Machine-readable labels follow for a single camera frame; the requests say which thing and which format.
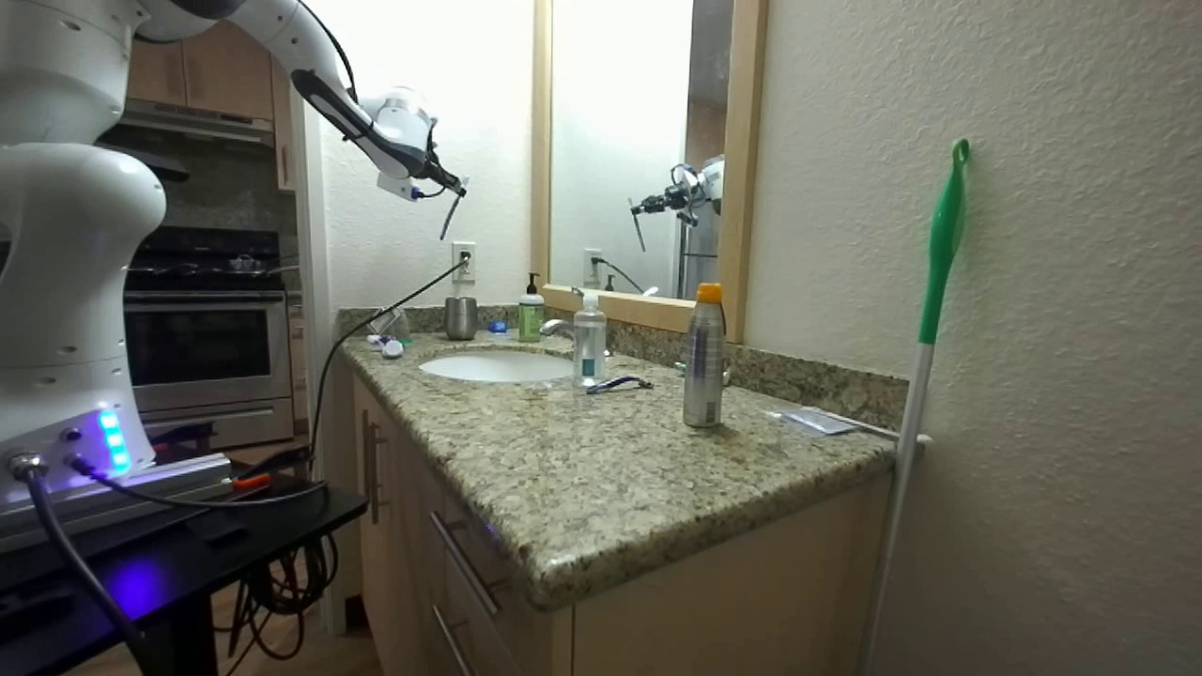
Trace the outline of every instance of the countertop backsplash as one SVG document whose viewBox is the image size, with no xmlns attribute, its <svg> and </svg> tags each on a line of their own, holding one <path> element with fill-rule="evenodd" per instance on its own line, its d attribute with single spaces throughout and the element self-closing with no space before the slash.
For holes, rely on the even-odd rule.
<svg viewBox="0 0 1202 676">
<path fill-rule="evenodd" d="M 355 326 L 367 315 L 367 308 L 345 308 L 340 315 L 340 326 Z M 516 326 L 516 308 L 485 303 L 476 311 L 476 331 L 485 331 L 494 318 L 504 318 Z M 442 331 L 442 308 L 405 308 L 405 331 L 411 334 L 441 334 Z M 659 331 L 659 326 L 636 326 L 609 318 L 609 348 L 675 369 L 679 359 L 679 334 Z M 762 389 L 785 400 L 836 408 L 842 415 L 856 415 L 868 424 L 897 429 L 901 405 L 906 405 L 906 379 L 897 375 L 874 375 L 874 370 L 852 370 L 838 365 L 780 358 L 780 351 L 758 351 L 748 344 L 733 344 L 733 384 L 748 389 Z"/>
</svg>

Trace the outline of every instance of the sink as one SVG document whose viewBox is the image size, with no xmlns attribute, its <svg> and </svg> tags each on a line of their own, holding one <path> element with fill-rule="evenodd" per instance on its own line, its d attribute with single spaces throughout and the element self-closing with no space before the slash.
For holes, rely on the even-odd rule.
<svg viewBox="0 0 1202 676">
<path fill-rule="evenodd" d="M 573 379 L 574 369 L 556 351 L 476 348 L 434 358 L 421 370 L 465 384 L 554 384 Z"/>
</svg>

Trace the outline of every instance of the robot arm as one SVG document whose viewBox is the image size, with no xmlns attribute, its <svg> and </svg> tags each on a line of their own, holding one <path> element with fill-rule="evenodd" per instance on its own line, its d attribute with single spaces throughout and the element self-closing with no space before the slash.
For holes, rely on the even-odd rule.
<svg viewBox="0 0 1202 676">
<path fill-rule="evenodd" d="M 465 194 L 461 181 L 441 164 L 437 115 L 405 97 L 362 100 L 340 37 L 306 0 L 143 0 L 139 37 L 182 40 L 220 18 L 261 40 L 295 77 L 298 95 L 320 110 L 379 170 L 379 189 L 421 200 L 414 181 Z"/>
<path fill-rule="evenodd" d="M 692 174 L 687 164 L 674 164 L 668 189 L 633 205 L 643 251 L 645 251 L 645 239 L 643 239 L 639 212 L 675 210 L 683 225 L 699 225 L 699 205 L 715 205 L 715 212 L 720 212 L 720 182 L 724 182 L 724 157 L 712 157 L 699 174 Z"/>
</svg>

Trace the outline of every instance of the mirror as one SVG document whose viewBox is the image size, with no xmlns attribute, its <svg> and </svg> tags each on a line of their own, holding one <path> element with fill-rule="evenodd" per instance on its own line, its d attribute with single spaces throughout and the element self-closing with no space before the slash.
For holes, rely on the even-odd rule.
<svg viewBox="0 0 1202 676">
<path fill-rule="evenodd" d="M 539 22 L 550 303 L 600 284 L 621 318 L 683 326 L 720 277 L 740 338 L 762 0 L 543 0 Z"/>
</svg>

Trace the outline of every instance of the wire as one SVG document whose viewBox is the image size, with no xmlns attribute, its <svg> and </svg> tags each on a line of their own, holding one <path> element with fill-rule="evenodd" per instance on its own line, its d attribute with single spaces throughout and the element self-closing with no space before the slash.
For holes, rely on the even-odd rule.
<svg viewBox="0 0 1202 676">
<path fill-rule="evenodd" d="M 446 210 L 446 219 L 442 219 L 441 239 L 446 239 L 446 230 L 450 230 L 450 219 L 456 219 L 459 201 L 461 201 L 461 194 L 456 194 L 456 201 L 450 201 L 450 210 Z"/>
<path fill-rule="evenodd" d="M 103 605 L 103 612 L 111 615 L 111 622 L 122 630 L 128 652 L 139 659 L 139 672 L 149 672 L 149 656 L 146 656 L 146 639 L 143 630 L 116 608 L 116 600 L 111 595 L 111 590 L 103 584 L 103 579 L 89 572 L 89 563 L 78 557 L 78 549 L 73 544 L 73 537 L 64 532 L 59 518 L 53 515 L 51 498 L 46 498 L 46 470 L 41 465 L 28 465 L 15 473 L 18 482 L 28 482 L 29 488 L 29 504 L 38 512 L 38 522 L 46 527 L 51 544 L 69 560 L 69 568 L 77 572 L 77 579 L 86 584 L 86 592 Z"/>
<path fill-rule="evenodd" d="M 237 608 L 233 608 L 233 634 L 230 634 L 230 652 L 237 648 L 237 625 L 247 625 L 253 639 L 237 652 L 226 676 L 240 667 L 240 659 L 261 646 L 271 659 L 295 659 L 306 648 L 306 612 L 323 595 L 323 590 L 340 575 L 340 540 L 323 532 L 320 540 L 310 540 L 306 549 L 278 557 L 276 563 L 282 568 L 282 579 L 271 575 L 267 568 L 257 568 L 240 579 L 237 584 Z M 285 648 L 276 648 L 263 634 L 263 625 L 276 615 L 295 615 L 298 619 L 298 639 Z"/>
<path fill-rule="evenodd" d="M 128 488 L 128 485 L 99 473 L 99 470 L 86 465 L 83 458 L 73 458 L 69 465 L 73 465 L 77 473 L 99 482 L 99 485 L 104 485 L 111 490 L 122 490 L 122 494 L 131 494 L 131 498 L 143 498 L 143 504 L 177 508 L 177 512 L 263 512 L 263 508 L 278 508 L 278 504 L 301 504 L 301 498 L 312 498 L 312 494 L 330 494 L 326 485 L 310 485 L 310 488 L 301 488 L 301 490 L 267 494 L 267 498 L 192 504 L 192 498 L 164 498 L 164 494 L 149 494 L 149 490 Z"/>
<path fill-rule="evenodd" d="M 340 60 L 344 60 L 344 66 L 345 66 L 345 95 L 355 97 L 355 100 L 362 100 L 362 86 L 356 86 L 356 77 L 355 77 L 355 66 L 350 66 L 350 55 L 345 55 L 345 47 L 344 47 L 344 40 L 333 37 L 333 28 L 301 0 L 301 7 L 306 7 L 306 15 L 326 32 L 326 40 L 333 45 L 333 52 L 340 52 Z"/>
<path fill-rule="evenodd" d="M 643 284 L 639 284 L 628 271 L 621 271 L 616 264 L 609 264 L 609 257 L 600 257 L 600 255 L 599 255 L 599 264 L 609 267 L 609 271 L 616 271 L 628 284 L 636 284 L 636 291 L 643 291 Z"/>
<path fill-rule="evenodd" d="M 312 458 L 317 458 L 317 440 L 320 440 L 320 429 L 323 429 L 323 399 L 326 399 L 326 375 L 330 375 L 330 365 L 344 348 L 345 338 L 355 338 L 356 331 L 364 331 L 367 321 L 375 321 L 379 315 L 390 315 L 395 308 L 411 303 L 414 296 L 429 291 L 434 284 L 441 284 L 442 277 L 459 272 L 465 264 L 456 264 L 446 267 L 441 277 L 425 280 L 421 290 L 414 290 L 411 296 L 389 303 L 384 311 L 355 321 L 350 331 L 340 334 L 340 340 L 326 348 L 326 359 L 323 359 L 323 370 L 317 379 L 317 400 L 312 400 L 312 429 L 310 429 L 310 454 L 306 454 L 306 473 L 312 473 Z"/>
</svg>

